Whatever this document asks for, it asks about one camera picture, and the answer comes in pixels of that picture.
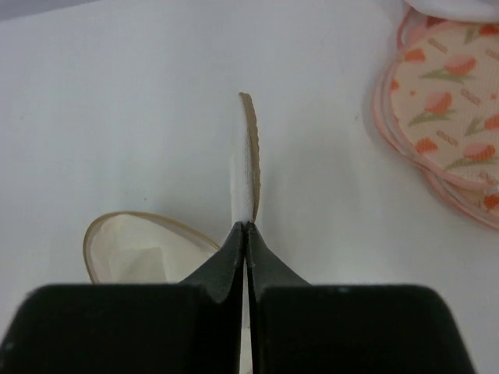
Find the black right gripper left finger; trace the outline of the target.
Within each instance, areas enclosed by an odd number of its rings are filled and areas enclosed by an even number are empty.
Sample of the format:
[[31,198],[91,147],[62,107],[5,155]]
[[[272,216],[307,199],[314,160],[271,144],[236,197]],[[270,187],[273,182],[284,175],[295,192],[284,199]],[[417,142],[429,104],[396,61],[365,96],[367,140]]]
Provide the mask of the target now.
[[18,308],[4,373],[237,373],[244,226],[177,284],[49,284]]

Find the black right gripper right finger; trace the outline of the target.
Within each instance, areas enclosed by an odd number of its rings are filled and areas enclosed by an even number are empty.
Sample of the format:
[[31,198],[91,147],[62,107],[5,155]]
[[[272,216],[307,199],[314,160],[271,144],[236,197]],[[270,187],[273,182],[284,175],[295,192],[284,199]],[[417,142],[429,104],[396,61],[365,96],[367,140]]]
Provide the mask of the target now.
[[472,373],[444,299],[415,284],[312,285],[246,227],[255,373]]

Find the round beige mesh laundry bag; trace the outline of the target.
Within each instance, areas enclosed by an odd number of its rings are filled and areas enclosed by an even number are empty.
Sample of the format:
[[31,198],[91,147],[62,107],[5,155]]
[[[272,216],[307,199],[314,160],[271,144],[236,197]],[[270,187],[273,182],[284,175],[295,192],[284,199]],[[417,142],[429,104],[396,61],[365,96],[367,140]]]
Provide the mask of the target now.
[[[232,222],[254,222],[260,205],[257,113],[248,93],[239,95],[244,119],[234,131],[230,158]],[[83,240],[83,259],[94,284],[176,283],[220,249],[198,230],[161,215],[122,211],[94,220]]]

